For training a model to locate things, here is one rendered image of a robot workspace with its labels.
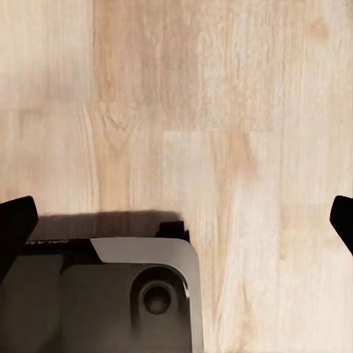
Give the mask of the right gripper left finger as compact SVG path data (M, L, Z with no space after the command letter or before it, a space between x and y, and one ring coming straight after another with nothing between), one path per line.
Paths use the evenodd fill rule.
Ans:
M38 212L32 196L0 204L0 282L29 240L38 224Z

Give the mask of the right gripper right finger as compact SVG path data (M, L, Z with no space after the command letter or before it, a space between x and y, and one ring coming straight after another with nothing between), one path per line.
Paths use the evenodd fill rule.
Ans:
M353 198L336 196L329 220L353 254Z

